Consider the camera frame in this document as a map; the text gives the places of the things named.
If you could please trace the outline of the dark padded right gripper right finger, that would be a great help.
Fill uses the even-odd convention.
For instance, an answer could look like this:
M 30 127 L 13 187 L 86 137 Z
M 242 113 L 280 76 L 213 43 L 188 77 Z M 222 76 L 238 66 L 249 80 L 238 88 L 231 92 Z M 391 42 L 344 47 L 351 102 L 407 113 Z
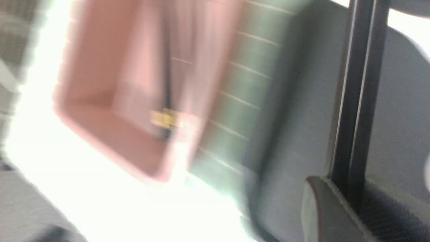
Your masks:
M 406 191 L 368 180 L 359 217 L 380 242 L 428 242 L 429 204 Z

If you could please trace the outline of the grey padded right gripper left finger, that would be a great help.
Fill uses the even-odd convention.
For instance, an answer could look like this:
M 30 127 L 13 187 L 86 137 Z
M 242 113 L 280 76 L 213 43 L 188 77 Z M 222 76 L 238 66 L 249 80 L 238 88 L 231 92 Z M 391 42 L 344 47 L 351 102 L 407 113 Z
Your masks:
M 301 221 L 305 242 L 378 242 L 325 176 L 306 178 Z

